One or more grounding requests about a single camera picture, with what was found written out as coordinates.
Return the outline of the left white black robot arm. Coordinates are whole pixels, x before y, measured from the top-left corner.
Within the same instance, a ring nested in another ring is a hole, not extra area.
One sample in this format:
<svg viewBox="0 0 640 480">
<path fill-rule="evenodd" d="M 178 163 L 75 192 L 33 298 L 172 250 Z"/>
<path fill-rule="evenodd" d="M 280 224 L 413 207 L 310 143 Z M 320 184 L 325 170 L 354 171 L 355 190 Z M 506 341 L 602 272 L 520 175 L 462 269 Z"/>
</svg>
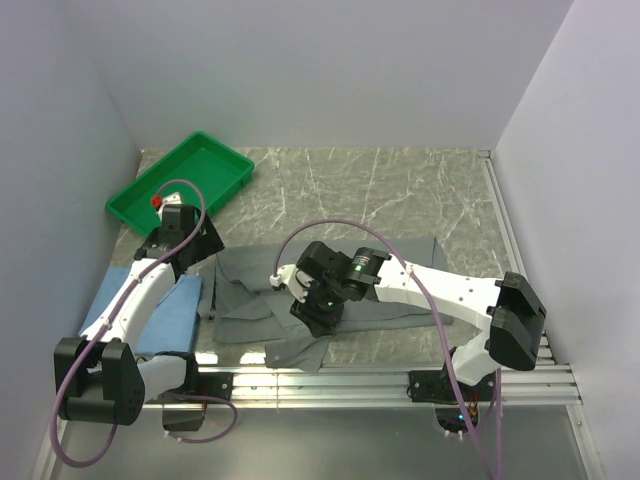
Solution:
<svg viewBox="0 0 640 480">
<path fill-rule="evenodd" d="M 179 402 L 195 399 L 202 379 L 194 354 L 161 351 L 140 364 L 134 348 L 161 300 L 186 271 L 223 248 L 211 220 L 199 209 L 179 205 L 165 210 L 106 310 L 78 336 L 56 345 L 54 414 L 69 421 L 128 426 L 145 402 L 165 392 Z"/>
</svg>

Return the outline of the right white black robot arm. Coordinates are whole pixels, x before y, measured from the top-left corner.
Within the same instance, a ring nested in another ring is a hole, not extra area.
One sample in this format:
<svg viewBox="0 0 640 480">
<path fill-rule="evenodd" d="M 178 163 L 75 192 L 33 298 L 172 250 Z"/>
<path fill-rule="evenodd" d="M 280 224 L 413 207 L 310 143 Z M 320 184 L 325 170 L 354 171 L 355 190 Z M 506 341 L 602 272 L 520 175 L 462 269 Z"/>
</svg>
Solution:
<svg viewBox="0 0 640 480">
<path fill-rule="evenodd" d="M 346 302 L 361 300 L 418 307 L 474 326 L 477 335 L 451 350 L 452 367 L 440 376 L 451 399 L 465 398 L 499 368 L 536 367 L 546 309 L 528 280 L 514 272 L 501 279 L 467 277 L 370 248 L 348 257 L 315 242 L 271 282 L 289 289 L 293 314 L 314 335 L 340 322 Z"/>
</svg>

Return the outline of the grey long sleeve shirt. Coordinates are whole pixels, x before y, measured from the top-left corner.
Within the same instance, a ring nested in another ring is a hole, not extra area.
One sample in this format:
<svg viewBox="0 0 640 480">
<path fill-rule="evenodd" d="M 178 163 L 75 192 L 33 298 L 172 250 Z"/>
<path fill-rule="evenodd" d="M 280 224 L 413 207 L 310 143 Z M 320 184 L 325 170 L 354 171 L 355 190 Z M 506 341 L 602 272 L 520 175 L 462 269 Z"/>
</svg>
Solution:
<svg viewBox="0 0 640 480">
<path fill-rule="evenodd" d="M 349 302 L 329 336 L 315 338 L 289 312 L 286 291 L 269 284 L 275 244 L 229 248 L 211 270 L 211 310 L 199 323 L 195 351 L 221 366 L 264 364 L 315 372 L 328 364 L 402 363 L 439 358 L 433 316 L 400 304 Z"/>
</svg>

